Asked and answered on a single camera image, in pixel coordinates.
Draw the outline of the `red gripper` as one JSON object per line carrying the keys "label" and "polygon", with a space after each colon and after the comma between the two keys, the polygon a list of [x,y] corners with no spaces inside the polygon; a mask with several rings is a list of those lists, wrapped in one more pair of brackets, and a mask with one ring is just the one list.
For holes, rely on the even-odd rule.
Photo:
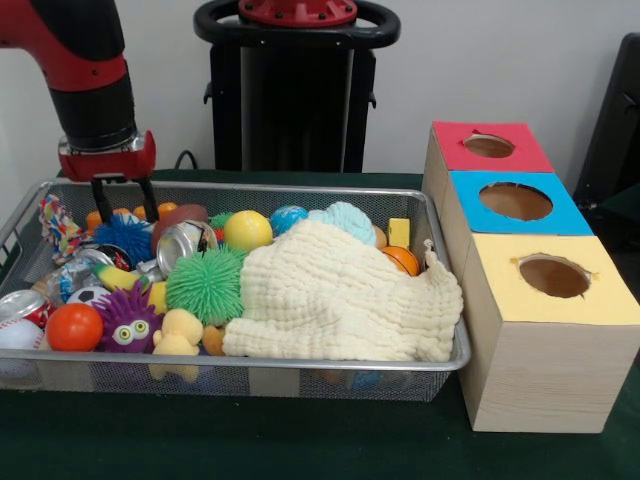
{"label": "red gripper", "polygon": [[159,220],[149,178],[156,165],[156,144],[150,130],[136,134],[121,145],[101,151],[79,150],[72,147],[66,137],[62,137],[58,145],[58,157],[67,178],[75,182],[91,181],[92,195],[103,224],[110,224],[113,216],[113,208],[103,185],[110,184],[115,177],[135,180],[143,193],[146,220]]}

